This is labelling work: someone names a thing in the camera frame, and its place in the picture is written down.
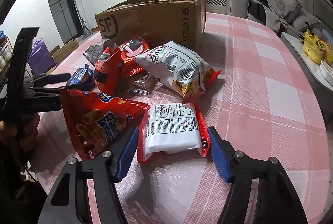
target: cardboard box on floor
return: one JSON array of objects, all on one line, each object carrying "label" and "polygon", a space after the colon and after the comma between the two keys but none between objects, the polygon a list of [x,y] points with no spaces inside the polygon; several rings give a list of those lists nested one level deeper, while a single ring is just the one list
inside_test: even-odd
[{"label": "cardboard box on floor", "polygon": [[199,52],[206,0],[127,0],[96,14],[103,38],[122,44],[138,36],[150,48],[171,40]]},{"label": "cardboard box on floor", "polygon": [[57,64],[60,64],[64,59],[66,59],[69,54],[71,54],[74,50],[79,47],[78,39],[70,40],[67,44],[65,44],[61,49],[53,54],[53,58]]}]

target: blue gripper pad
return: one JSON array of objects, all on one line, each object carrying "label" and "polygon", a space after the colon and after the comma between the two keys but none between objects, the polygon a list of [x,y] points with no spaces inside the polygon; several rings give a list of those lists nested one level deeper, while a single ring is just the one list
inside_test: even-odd
[{"label": "blue gripper pad", "polygon": [[210,154],[213,158],[217,172],[227,183],[231,183],[231,174],[229,172],[226,153],[223,151],[221,146],[223,142],[229,142],[222,140],[214,127],[208,128],[208,134],[210,138]]},{"label": "blue gripper pad", "polygon": [[121,181],[123,178],[125,178],[129,171],[129,167],[132,163],[133,157],[135,155],[135,151],[137,150],[138,133],[139,133],[139,129],[135,128],[129,142],[127,143],[125,149],[123,150],[123,152],[118,160],[118,171],[117,171],[117,174],[115,177],[119,181]]}]

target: table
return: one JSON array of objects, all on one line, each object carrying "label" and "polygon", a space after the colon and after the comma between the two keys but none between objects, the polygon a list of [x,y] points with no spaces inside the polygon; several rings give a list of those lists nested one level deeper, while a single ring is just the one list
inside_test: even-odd
[{"label": "table", "polygon": [[[73,73],[87,60],[83,51],[101,39],[97,34],[75,50],[54,73]],[[208,126],[252,158],[277,157],[304,206],[309,224],[323,214],[329,185],[329,153],[318,102],[298,63],[269,28],[238,17],[206,14],[200,55],[223,69],[198,101]],[[178,102],[181,97],[158,87],[151,103]],[[41,114],[32,162],[48,192],[68,158],[76,156],[62,111]],[[196,151],[155,155],[143,165],[136,156],[128,176],[116,186],[129,223],[216,223],[230,186],[214,163]],[[255,210],[258,181],[252,184],[246,223]],[[93,183],[89,182],[94,224],[99,223]]]}]

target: gray cushion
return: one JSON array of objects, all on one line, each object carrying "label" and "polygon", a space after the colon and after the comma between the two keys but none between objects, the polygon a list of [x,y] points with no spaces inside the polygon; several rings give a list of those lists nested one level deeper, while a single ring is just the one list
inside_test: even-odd
[{"label": "gray cushion", "polygon": [[286,33],[290,34],[296,38],[299,38],[298,35],[304,35],[304,33],[302,33],[301,31],[298,31],[295,27],[293,27],[292,25],[287,25],[285,26],[286,29]]},{"label": "gray cushion", "polygon": [[227,0],[226,14],[247,18],[250,0]]},{"label": "gray cushion", "polygon": [[321,23],[320,19],[306,12],[303,8],[301,9],[300,14],[292,22],[292,25],[299,31],[305,32],[308,28],[305,22],[309,23],[309,27],[314,28],[317,24]]},{"label": "gray cushion", "polygon": [[301,11],[300,0],[268,0],[277,15],[286,20],[288,24],[299,15]]}]

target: white bowl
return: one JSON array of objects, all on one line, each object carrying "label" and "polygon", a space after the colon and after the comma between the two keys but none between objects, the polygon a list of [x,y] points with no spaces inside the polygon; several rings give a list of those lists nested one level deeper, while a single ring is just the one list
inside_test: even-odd
[{"label": "white bowl", "polygon": [[324,79],[333,86],[333,68],[331,68],[325,61],[321,61],[319,70]]}]

